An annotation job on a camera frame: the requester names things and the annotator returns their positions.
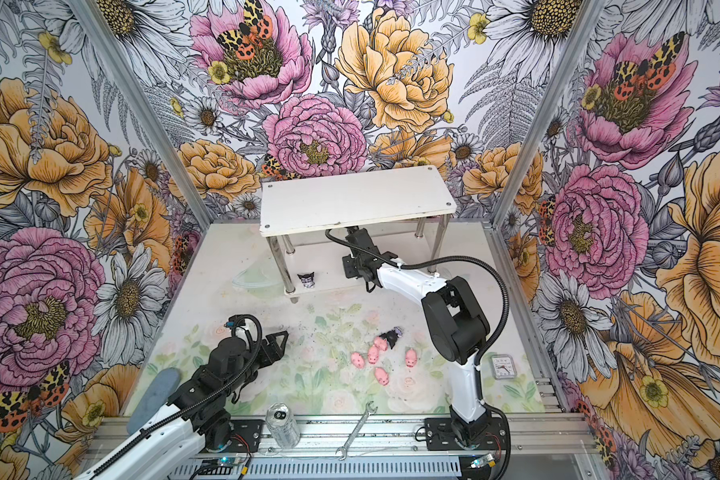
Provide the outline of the black white kuromi toy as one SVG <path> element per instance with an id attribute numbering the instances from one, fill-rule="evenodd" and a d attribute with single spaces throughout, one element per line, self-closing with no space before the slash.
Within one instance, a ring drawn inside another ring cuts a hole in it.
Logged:
<path id="1" fill-rule="evenodd" d="M 303 287 L 306 289 L 312 289 L 315 287 L 315 273 L 300 273 L 297 275 Z"/>

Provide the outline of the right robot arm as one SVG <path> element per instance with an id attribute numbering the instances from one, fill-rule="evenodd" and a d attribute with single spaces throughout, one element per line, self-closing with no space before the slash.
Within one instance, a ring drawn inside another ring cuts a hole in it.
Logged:
<path id="1" fill-rule="evenodd" d="M 421 307 L 430 340 L 449 363 L 452 431 L 460 446 L 475 446 L 492 419 L 476 363 L 490 325 L 467 280 L 409 267 L 395 254 L 381 252 L 365 228 L 350 227 L 340 243 L 350 248 L 342 258 L 347 278 L 360 278 L 369 291 L 383 288 Z"/>

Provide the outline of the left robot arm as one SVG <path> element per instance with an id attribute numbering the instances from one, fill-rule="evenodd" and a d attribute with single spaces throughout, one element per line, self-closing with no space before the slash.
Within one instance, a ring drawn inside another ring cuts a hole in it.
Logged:
<path id="1" fill-rule="evenodd" d="M 250 443 L 234 433 L 228 399 L 256 380 L 258 371 L 285 354 L 286 331 L 233 334 L 211 350 L 208 362 L 171 394 L 167 403 L 126 441 L 85 469 L 80 479 L 165 479 L 203 452 Z"/>

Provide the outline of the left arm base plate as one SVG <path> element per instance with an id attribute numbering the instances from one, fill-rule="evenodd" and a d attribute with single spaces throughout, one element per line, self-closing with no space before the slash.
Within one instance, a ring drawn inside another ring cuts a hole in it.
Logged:
<path id="1" fill-rule="evenodd" d="M 263 437 L 265 422 L 261 419 L 232 419 L 228 422 L 225 442 L 217 449 L 223 454 L 257 453 Z"/>

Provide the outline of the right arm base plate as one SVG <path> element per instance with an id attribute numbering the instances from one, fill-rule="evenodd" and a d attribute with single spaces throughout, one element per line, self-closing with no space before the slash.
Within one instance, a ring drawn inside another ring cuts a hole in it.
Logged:
<path id="1" fill-rule="evenodd" d="M 492 420 L 485 433 L 465 445 L 458 442 L 450 418 L 428 417 L 424 419 L 423 426 L 428 451 L 505 451 L 511 440 L 508 423 L 498 418 Z"/>

